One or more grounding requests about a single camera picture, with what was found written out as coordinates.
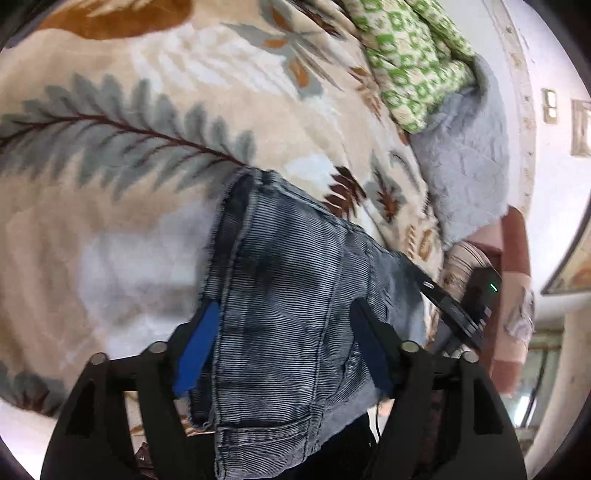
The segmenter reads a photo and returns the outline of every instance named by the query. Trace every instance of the white wall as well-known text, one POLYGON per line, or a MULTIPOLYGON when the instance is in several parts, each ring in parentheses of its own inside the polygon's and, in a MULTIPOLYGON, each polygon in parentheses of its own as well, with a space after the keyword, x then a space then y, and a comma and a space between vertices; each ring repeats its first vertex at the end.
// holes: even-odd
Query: white wall
MULTIPOLYGON (((532 287, 539 293, 566 254, 591 192, 591 158, 570 155, 571 100, 590 96, 568 55, 538 14, 522 0, 504 0, 530 71, 537 123, 534 195, 527 219, 532 287), (543 120, 542 88, 558 97, 558 124, 543 120)), ((591 293, 540 297, 536 320, 555 319, 591 304, 591 293)))
POLYGON ((525 457, 529 478, 555 454, 579 416, 591 388, 591 309, 564 321, 562 353, 550 403, 525 457))

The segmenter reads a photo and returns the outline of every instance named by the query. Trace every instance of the fern leaf pattern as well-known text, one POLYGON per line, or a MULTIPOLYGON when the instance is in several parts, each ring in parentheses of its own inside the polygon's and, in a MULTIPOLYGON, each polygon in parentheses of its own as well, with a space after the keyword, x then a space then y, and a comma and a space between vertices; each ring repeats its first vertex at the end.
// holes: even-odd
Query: fern leaf pattern
POLYGON ((250 164, 255 156, 251 131, 232 142, 226 122, 208 128, 201 105, 179 121, 166 95, 151 104, 150 85, 140 81, 127 102, 119 82, 105 76, 100 87, 76 74, 72 91, 46 87, 47 100, 27 100, 23 113, 0 122, 0 175, 29 172, 32 178, 50 163, 58 179, 70 159, 82 152, 79 187, 102 175, 117 198, 148 172, 159 169, 155 188, 183 174, 177 190, 196 184, 210 168, 250 164))
POLYGON ((333 215, 349 220, 351 213, 357 213, 355 204, 361 205, 362 199, 366 199, 367 195, 347 167, 336 167, 336 170, 339 174, 331 175, 336 183, 329 187, 336 195, 325 195, 324 205, 333 215))
POLYGON ((400 185, 384 172, 375 152, 372 152, 369 162, 373 179, 365 185, 365 189, 379 214, 388 224, 393 225, 398 212, 407 204, 407 200, 400 185))

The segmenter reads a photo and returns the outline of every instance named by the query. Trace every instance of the black cable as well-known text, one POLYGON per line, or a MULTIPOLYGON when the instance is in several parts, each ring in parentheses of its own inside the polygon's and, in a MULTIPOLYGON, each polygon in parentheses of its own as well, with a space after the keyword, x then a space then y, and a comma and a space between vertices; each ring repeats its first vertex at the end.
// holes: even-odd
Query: black cable
POLYGON ((378 432, 378 441, 382 439, 382 434, 379 431, 378 425, 379 403, 375 406, 375 431, 378 432))

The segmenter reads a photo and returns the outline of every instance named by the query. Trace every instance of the brown leaf pattern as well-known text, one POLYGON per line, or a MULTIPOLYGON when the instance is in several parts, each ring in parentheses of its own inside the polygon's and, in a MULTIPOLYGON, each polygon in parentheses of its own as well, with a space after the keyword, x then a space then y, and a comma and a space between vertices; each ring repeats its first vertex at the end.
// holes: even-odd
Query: brown leaf pattern
POLYGON ((418 247, 418 256, 426 262, 431 256, 433 250, 433 230, 426 230, 423 233, 423 239, 418 247))
POLYGON ((111 3, 90 0, 65 5, 47 17, 39 30, 58 28, 90 40, 139 37, 178 27, 193 12, 193 0, 151 0, 140 7, 136 0, 124 7, 111 3))
POLYGON ((306 87, 310 83, 310 74, 308 70, 302 65, 300 59, 293 59, 289 63, 289 70, 293 73, 298 87, 306 87))
POLYGON ((369 108, 378 120, 382 119, 382 101, 379 98, 379 87, 375 83, 373 75, 363 67, 350 67, 349 74, 359 82, 355 89, 363 103, 369 108))
POLYGON ((411 223, 405 232, 403 253, 410 259, 414 260, 415 248, 417 244, 417 228, 411 223))
POLYGON ((395 198, 394 187, 388 187, 382 174, 378 171, 374 171, 375 178, 378 181, 378 202, 384 206, 385 218, 388 223, 392 223, 396 214, 398 213, 399 203, 395 198))
POLYGON ((367 195, 347 167, 336 167, 336 170, 339 174, 331 175, 336 183, 330 186, 336 195, 326 195, 324 205, 333 215, 349 220, 351 212, 356 214, 355 204, 361 205, 367 195))
POLYGON ((322 13, 318 11, 312 11, 310 5, 308 5, 305 0, 290 0, 297 8, 306 15, 309 19, 311 19, 316 25, 318 25, 322 30, 327 32, 330 36, 338 39, 344 38, 343 35, 337 30, 337 28, 330 23, 330 18, 326 18, 322 13))

